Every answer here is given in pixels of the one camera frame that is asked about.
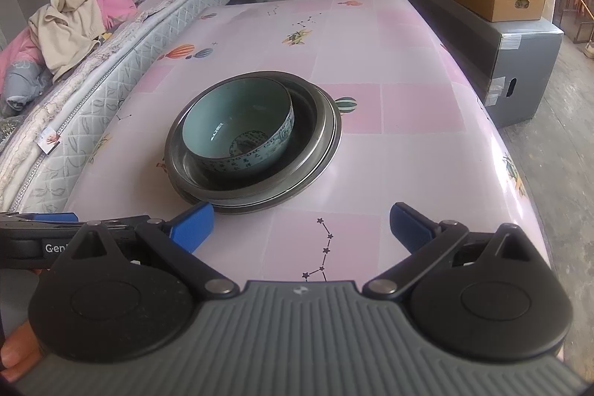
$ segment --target gray box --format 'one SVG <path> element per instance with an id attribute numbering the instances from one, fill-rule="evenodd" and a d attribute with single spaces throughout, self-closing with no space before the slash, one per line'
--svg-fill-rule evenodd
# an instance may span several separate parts
<path id="1" fill-rule="evenodd" d="M 489 22 L 454 0 L 412 0 L 497 127 L 534 116 L 563 31 L 546 19 Z"/>

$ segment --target box handle hole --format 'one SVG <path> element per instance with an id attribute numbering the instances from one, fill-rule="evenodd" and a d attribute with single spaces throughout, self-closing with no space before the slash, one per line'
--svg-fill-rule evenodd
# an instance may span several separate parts
<path id="1" fill-rule="evenodd" d="M 528 9 L 530 5 L 529 0 L 517 0 L 516 1 L 516 9 Z"/>
<path id="2" fill-rule="evenodd" d="M 506 98 L 509 98 L 511 95 L 513 95 L 514 93 L 514 88 L 516 87 L 516 81 L 517 79 L 514 78 L 510 81 L 510 87 L 507 88 L 507 94 L 506 94 Z"/>

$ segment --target mattress label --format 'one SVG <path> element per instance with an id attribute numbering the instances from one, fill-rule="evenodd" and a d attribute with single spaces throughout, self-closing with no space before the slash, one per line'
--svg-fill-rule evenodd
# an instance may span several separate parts
<path id="1" fill-rule="evenodd" d="M 37 144 L 46 155 L 50 154 L 60 142 L 60 135 L 52 127 L 47 126 L 39 135 Z"/>

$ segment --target stacked plates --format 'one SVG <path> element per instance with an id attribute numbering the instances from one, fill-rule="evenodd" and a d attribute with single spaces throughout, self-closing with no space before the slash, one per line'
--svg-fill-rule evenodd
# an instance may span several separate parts
<path id="1" fill-rule="evenodd" d="M 247 213 L 277 205 L 312 183 L 336 153 L 341 135 L 340 113 L 328 94 L 298 76 L 278 71 L 259 71 L 232 79 L 255 76 L 279 81 L 291 94 L 295 125 L 289 146 L 276 163 L 250 178 L 226 179 L 203 169 L 194 162 L 182 140 L 183 122 L 192 106 L 206 94 L 201 93 L 173 122 L 165 144 L 169 179 L 189 203 L 208 201 L 221 213 Z"/>

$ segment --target light blue ceramic bowl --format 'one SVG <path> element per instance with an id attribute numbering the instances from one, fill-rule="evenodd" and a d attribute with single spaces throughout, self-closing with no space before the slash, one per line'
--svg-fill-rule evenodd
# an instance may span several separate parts
<path id="1" fill-rule="evenodd" d="M 291 96 L 281 83 L 234 79 L 199 97 L 183 122 L 182 139 L 207 170 L 250 176 L 283 154 L 294 119 Z"/>

